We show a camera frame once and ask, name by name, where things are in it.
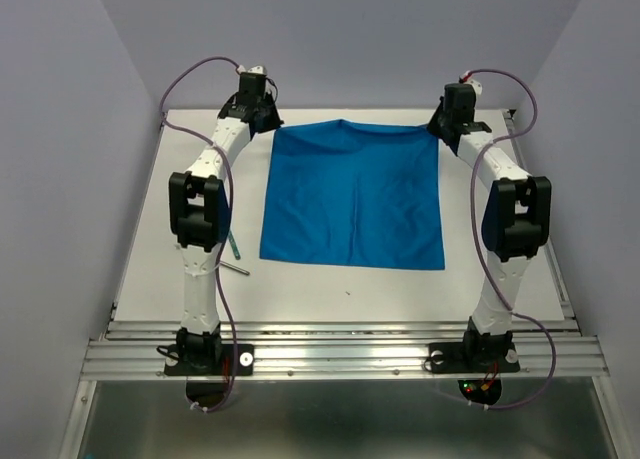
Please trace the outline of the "blue cloth napkin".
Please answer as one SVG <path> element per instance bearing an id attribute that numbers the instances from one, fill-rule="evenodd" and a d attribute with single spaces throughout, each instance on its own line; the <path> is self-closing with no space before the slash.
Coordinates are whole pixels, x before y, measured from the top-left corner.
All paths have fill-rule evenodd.
<path id="1" fill-rule="evenodd" d="M 445 267 L 439 141 L 420 126 L 345 119 L 273 138 L 264 260 L 418 271 Z"/>

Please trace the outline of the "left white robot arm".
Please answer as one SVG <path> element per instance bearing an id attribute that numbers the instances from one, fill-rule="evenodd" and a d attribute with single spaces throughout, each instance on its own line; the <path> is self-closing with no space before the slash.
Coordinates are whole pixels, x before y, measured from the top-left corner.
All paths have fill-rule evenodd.
<path id="1" fill-rule="evenodd" d="M 163 121 L 206 142 L 193 164 L 168 181 L 170 230 L 184 265 L 184 312 L 175 343 L 158 348 L 168 376 L 220 375 L 232 364 L 217 308 L 220 255 L 233 205 L 233 191 L 225 188 L 233 186 L 231 166 L 253 137 L 283 124 L 269 82 L 262 66 L 240 71 L 238 90 L 220 110 L 210 137 Z"/>

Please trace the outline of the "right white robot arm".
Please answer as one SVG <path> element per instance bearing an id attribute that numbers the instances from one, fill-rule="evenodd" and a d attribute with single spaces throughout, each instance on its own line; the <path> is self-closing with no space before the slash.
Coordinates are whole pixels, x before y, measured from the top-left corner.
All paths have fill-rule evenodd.
<path id="1" fill-rule="evenodd" d="M 478 91 L 470 81 L 445 85 L 427 125 L 471 168 L 471 183 L 488 192 L 483 215 L 471 218 L 485 274 L 480 298 L 460 341 L 429 344 L 426 367 L 435 374 L 519 371 L 515 303 L 526 269 L 549 237 L 551 182 L 496 146 L 490 127 L 475 118 Z"/>

